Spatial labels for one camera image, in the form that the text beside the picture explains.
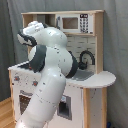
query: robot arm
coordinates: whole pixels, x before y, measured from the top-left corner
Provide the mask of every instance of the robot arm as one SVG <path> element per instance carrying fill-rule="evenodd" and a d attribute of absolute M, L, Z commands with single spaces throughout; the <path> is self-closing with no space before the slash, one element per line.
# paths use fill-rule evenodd
<path fill-rule="evenodd" d="M 30 43 L 31 39 L 37 42 L 28 58 L 33 71 L 41 73 L 41 80 L 16 128 L 43 128 L 53 118 L 59 105 L 66 77 L 73 77 L 78 67 L 76 59 L 66 50 L 67 37 L 64 33 L 52 27 L 41 27 L 34 32 L 34 27 L 30 29 L 30 26 L 29 34 L 26 34 L 28 28 L 25 28 L 22 30 L 25 37 L 18 34 L 18 39 L 22 44 L 31 46 L 34 44 Z"/>

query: black trim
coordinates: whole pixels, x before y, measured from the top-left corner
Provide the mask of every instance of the black trim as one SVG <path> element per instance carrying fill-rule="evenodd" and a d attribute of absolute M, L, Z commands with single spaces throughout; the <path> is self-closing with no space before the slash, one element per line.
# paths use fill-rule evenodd
<path fill-rule="evenodd" d="M 34 73 L 41 71 L 45 66 L 47 47 L 45 45 L 37 45 L 36 53 L 33 59 L 29 62 L 30 66 L 34 70 Z"/>
<path fill-rule="evenodd" d="M 28 40 L 30 40 L 31 43 L 32 43 L 32 45 L 25 44 L 25 43 L 23 43 L 23 45 L 28 45 L 28 46 L 31 46 L 31 47 L 34 47 L 34 46 L 37 45 L 37 42 L 36 42 L 35 38 L 32 37 L 32 36 L 29 36 L 29 35 L 25 35 L 25 34 L 23 33 L 23 29 L 20 29 L 20 31 L 18 32 L 18 34 L 19 34 L 21 37 L 23 37 L 26 42 L 28 42 Z"/>
<path fill-rule="evenodd" d="M 72 78 L 76 74 L 77 69 L 78 69 L 78 63 L 77 63 L 76 58 L 72 54 L 71 54 L 71 56 L 72 56 L 72 60 L 73 60 L 73 62 L 72 62 L 72 69 L 70 70 L 70 72 L 66 76 L 66 78 Z"/>

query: wooden toy kitchen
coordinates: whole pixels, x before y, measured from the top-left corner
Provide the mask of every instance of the wooden toy kitchen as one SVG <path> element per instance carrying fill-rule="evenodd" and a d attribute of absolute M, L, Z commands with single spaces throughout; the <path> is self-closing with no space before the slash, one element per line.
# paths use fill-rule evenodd
<path fill-rule="evenodd" d="M 103 10 L 22 13 L 23 27 L 39 21 L 64 32 L 68 38 L 67 50 L 83 65 L 73 78 L 66 80 L 58 109 L 45 128 L 106 128 L 107 86 L 116 77 L 103 71 L 103 13 Z M 27 61 L 10 67 L 9 76 L 13 116 L 17 121 L 41 74 L 34 73 Z"/>

